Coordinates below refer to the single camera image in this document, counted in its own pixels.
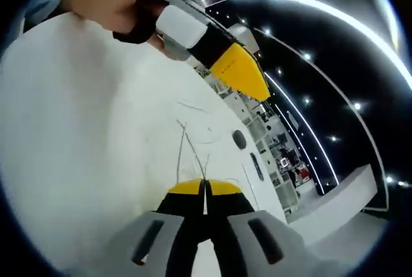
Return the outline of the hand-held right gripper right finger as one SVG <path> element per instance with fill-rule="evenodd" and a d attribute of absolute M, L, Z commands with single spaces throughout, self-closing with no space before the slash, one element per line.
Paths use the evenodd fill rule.
<path fill-rule="evenodd" d="M 207 180 L 205 196 L 222 276 L 309 275 L 303 239 L 269 212 L 254 210 L 238 186 Z"/>

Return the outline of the person's left hand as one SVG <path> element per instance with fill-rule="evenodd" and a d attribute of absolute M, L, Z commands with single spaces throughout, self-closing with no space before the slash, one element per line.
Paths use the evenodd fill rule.
<path fill-rule="evenodd" d="M 101 25 L 106 30 L 128 34 L 139 22 L 136 0 L 62 0 L 59 8 Z"/>

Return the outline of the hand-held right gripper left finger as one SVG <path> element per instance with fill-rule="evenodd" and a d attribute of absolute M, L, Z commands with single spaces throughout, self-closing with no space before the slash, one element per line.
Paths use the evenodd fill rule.
<path fill-rule="evenodd" d="M 191 276 L 201 233 L 205 180 L 180 182 L 156 211 L 125 226 L 109 245 L 110 276 Z"/>

